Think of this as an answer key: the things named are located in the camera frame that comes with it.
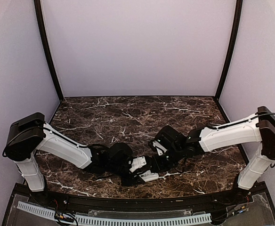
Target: curved black edge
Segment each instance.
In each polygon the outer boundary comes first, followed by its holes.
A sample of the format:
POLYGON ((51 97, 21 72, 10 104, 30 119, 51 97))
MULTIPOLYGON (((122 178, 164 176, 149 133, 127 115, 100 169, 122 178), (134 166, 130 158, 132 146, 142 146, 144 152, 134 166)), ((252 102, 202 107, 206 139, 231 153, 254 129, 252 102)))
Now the curved black edge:
MULTIPOLYGON (((212 202, 215 199, 227 196, 231 191, 223 191, 212 194, 202 194, 196 196, 186 196, 165 199, 115 199, 115 198, 95 198, 87 196, 78 196, 49 191, 49 195, 56 199, 68 200, 65 205, 67 211, 76 213, 88 213, 90 210, 120 211, 120 212, 160 212, 172 210, 190 210, 193 213, 205 211, 214 213, 224 210, 226 206, 212 202)), ((271 200, 269 191, 265 182, 259 182, 250 189, 252 195, 265 192, 271 206, 275 219, 275 208, 271 200)), ((27 186, 16 183, 11 194, 6 213, 2 222, 5 226, 10 213, 15 194, 29 197, 30 202, 36 203, 30 197, 30 190, 27 186)))
POLYGON ((223 65, 220 81, 218 84, 218 88, 215 94, 215 98, 219 100, 224 84, 226 82, 226 76, 228 73, 228 69, 231 64, 234 48, 235 48, 235 43, 236 43, 236 38, 237 38, 237 33, 238 33, 238 28, 239 28, 239 22, 240 22, 240 16, 241 16, 241 10, 242 10, 242 2, 243 0, 237 0, 236 2, 236 9, 235 9, 235 15, 234 15, 234 22, 233 22, 233 27, 232 27, 232 33, 230 37, 230 42, 228 44, 228 49, 226 53, 226 60, 223 65))
MULTIPOLYGON (((215 104, 216 104, 217 108, 219 109, 219 111, 220 111, 222 117, 223 117, 224 120, 226 121, 226 123, 229 123, 230 120, 229 120, 229 118, 227 117, 227 115, 226 115, 225 111, 223 110, 223 107, 222 107, 221 104, 219 103, 218 99, 217 99, 216 97, 213 97, 213 100, 215 101, 215 104)), ((237 147, 238 147, 239 150, 240 150, 240 153, 241 153, 241 155, 242 155, 242 157, 243 157, 243 159, 244 159, 244 161, 245 161, 245 164, 246 164, 246 165, 249 164, 250 160, 249 160, 249 158, 247 157, 247 154, 246 154, 245 149, 243 148, 243 146, 242 146, 241 144, 238 144, 237 147)))
POLYGON ((34 0, 34 5, 35 5, 35 12, 36 12, 36 17, 37 17, 37 23, 38 23, 38 27, 39 27, 40 37, 41 37, 41 41, 42 41, 42 45, 43 45, 43 50, 44 50, 44 54, 45 54, 48 66, 49 66, 49 72, 51 74, 58 98, 60 101, 62 101, 64 99, 64 97, 63 97, 62 90, 61 90, 61 87, 60 87, 60 84, 58 81, 58 77, 57 77, 57 74, 55 71, 52 55, 51 55, 51 52, 49 49, 49 42, 48 42, 47 34, 45 31, 40 0, 34 0))

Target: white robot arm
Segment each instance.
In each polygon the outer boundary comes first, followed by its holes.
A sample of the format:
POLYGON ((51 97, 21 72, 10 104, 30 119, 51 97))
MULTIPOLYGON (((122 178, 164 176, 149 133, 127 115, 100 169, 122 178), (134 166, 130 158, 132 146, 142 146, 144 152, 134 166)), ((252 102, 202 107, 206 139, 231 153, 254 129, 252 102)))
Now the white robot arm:
POLYGON ((176 167, 183 158, 224 146, 260 142, 237 182, 240 189, 249 190, 275 162, 275 117, 272 114, 266 107, 260 107, 256 114, 247 118, 217 127, 194 129, 187 137, 165 126, 149 142, 157 154, 133 158, 132 150, 125 143, 116 143, 110 148, 81 145, 45 123, 44 115, 35 113, 11 125, 3 156, 17 164, 32 192, 41 192, 46 181, 34 158, 36 150, 54 154, 90 173, 117 174, 121 176, 122 185, 131 186, 157 179, 159 172, 176 167))

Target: lavender wall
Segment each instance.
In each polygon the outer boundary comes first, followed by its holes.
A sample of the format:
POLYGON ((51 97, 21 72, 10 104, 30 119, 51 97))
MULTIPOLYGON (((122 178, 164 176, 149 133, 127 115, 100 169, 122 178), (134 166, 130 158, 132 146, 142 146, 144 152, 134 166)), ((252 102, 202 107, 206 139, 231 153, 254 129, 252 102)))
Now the lavender wall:
POLYGON ((65 96, 214 95, 235 0, 43 0, 65 96))
POLYGON ((1 156, 12 122, 36 111, 49 120, 59 101, 43 53, 32 0, 0 0, 0 225, 16 165, 1 156))
MULTIPOLYGON (((230 120, 237 120, 265 105, 275 112, 275 1, 247 0, 228 79, 220 102, 230 120)), ((252 157, 254 145, 245 145, 252 157)), ((275 168, 265 180, 275 203, 275 168)))

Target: marble tabletop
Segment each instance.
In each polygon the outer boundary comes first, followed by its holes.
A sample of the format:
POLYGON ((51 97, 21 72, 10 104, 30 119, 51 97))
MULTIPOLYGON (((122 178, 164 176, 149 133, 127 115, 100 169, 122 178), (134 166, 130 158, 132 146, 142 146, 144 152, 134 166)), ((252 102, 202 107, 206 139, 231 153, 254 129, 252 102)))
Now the marble tabletop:
MULTIPOLYGON (((211 97, 70 97, 62 101, 51 125, 85 144, 125 142, 134 156, 153 155, 148 141, 165 125, 187 135, 191 129, 225 123, 211 97)), ((71 163, 36 153, 49 190, 104 198, 171 198, 231 189, 245 167, 236 146, 181 161, 156 181, 124 187, 120 178, 97 178, 71 163)))

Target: cable organizer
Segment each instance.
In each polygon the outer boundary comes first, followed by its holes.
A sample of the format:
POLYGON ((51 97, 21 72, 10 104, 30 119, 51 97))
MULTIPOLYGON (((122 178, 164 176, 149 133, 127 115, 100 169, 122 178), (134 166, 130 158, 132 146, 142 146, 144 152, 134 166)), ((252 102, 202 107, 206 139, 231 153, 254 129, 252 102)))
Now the cable organizer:
MULTIPOLYGON (((55 220, 55 211, 44 207, 35 206, 26 202, 18 202, 17 209, 34 214, 38 217, 55 220)), ((200 214, 189 217, 166 218, 166 219, 109 219, 94 218, 76 214, 80 226, 191 226, 211 222, 211 214, 200 214)))

